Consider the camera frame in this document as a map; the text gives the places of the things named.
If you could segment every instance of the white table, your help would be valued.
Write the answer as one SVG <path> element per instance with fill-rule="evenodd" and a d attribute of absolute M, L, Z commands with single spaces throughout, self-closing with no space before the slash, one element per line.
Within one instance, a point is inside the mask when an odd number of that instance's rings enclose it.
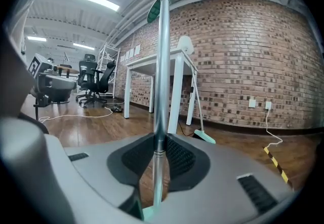
<path fill-rule="evenodd" d="M 191 69 L 193 69 L 194 71 L 193 77 L 197 77 L 197 73 L 198 73 L 197 68 L 190 60 L 186 49 L 183 48 L 183 45 L 181 47 L 180 44 L 181 42 L 179 40 L 178 47 L 170 51 L 170 75 L 174 76 L 174 80 L 173 80 L 168 133 L 176 133 L 177 131 L 180 101 L 181 101 L 182 78 L 184 75 L 185 76 L 192 75 Z M 126 64 L 126 67 L 127 67 L 127 75 L 126 75 L 126 86 L 125 86 L 124 117 L 126 119 L 129 118 L 132 72 L 138 72 L 138 73 L 145 74 L 147 76 L 151 76 L 149 112 L 152 113 L 153 103 L 154 103 L 154 74 L 155 74 L 155 67 L 156 67 L 156 54 L 148 55 L 136 61 L 130 62 Z M 195 96 L 196 95 L 194 89 L 193 93 L 191 94 L 191 98 L 189 102 L 187 122 L 186 122 L 187 125 L 191 124 Z"/>

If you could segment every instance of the baseboard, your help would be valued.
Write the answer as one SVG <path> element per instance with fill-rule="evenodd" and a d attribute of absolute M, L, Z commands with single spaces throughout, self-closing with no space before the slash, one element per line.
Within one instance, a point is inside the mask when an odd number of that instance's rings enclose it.
<path fill-rule="evenodd" d="M 120 101 L 124 101 L 122 98 L 115 98 Z M 137 108 L 141 108 L 143 110 L 148 111 L 149 107 L 130 102 L 130 105 L 135 106 Z M 187 121 L 187 115 L 179 115 L 179 120 L 182 122 Z M 192 124 L 200 125 L 200 119 L 198 118 L 192 118 Z M 210 127 L 218 130 L 224 130 L 229 132 L 235 132 L 235 133 L 242 133 L 242 134 L 250 134 L 250 135 L 265 135 L 265 128 L 253 128 L 253 127 L 242 127 L 242 126 L 236 126 L 236 125 L 229 125 L 224 123 L 218 123 L 213 121 L 204 120 L 204 126 Z M 268 131 L 271 132 L 273 135 L 281 135 L 281 136 L 292 136 L 292 135 L 308 135 L 308 134 L 316 134 L 324 132 L 324 127 L 321 128 L 312 128 L 312 129 L 270 129 L 268 128 Z"/>

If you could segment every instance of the ceiling light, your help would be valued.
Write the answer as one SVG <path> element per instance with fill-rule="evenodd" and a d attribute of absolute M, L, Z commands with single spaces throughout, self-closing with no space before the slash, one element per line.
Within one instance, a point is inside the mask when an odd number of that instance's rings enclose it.
<path fill-rule="evenodd" d="M 88 47 L 88 46 L 84 46 L 84 45 L 80 45 L 80 44 L 77 44 L 77 43 L 73 43 L 73 45 L 76 46 L 76 47 L 87 48 L 87 49 L 90 49 L 90 50 L 94 50 L 95 49 L 95 48 Z"/>
<path fill-rule="evenodd" d="M 117 4 L 107 1 L 107 0 L 88 0 L 88 1 L 103 5 L 103 6 L 110 8 L 114 11 L 117 11 L 119 9 L 119 6 Z"/>
<path fill-rule="evenodd" d="M 36 36 L 28 36 L 27 37 L 29 40 L 36 40 L 36 41 L 43 41 L 46 42 L 46 38 L 38 38 Z"/>

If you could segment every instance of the hazard tape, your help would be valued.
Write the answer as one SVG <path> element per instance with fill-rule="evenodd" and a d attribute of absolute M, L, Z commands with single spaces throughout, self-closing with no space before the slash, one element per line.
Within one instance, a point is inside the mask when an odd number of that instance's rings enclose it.
<path fill-rule="evenodd" d="M 288 180 L 288 177 L 286 175 L 286 173 L 283 171 L 283 169 L 279 166 L 278 161 L 273 157 L 273 155 L 270 153 L 270 151 L 268 150 L 268 148 L 264 147 L 263 150 L 265 150 L 265 152 L 267 153 L 267 155 L 269 156 L 269 158 L 273 161 L 274 165 L 276 166 L 276 168 L 278 169 L 280 175 L 282 176 L 283 180 L 285 181 L 285 183 L 287 183 L 291 188 L 293 188 L 292 183 Z"/>

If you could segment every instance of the metal pole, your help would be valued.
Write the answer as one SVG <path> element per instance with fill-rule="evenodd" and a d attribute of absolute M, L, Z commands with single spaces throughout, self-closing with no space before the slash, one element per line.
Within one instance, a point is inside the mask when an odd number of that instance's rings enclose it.
<path fill-rule="evenodd" d="M 156 56 L 154 99 L 154 202 L 161 203 L 164 177 L 164 151 L 167 134 L 170 95 L 170 0 L 161 0 L 158 25 L 158 49 Z"/>

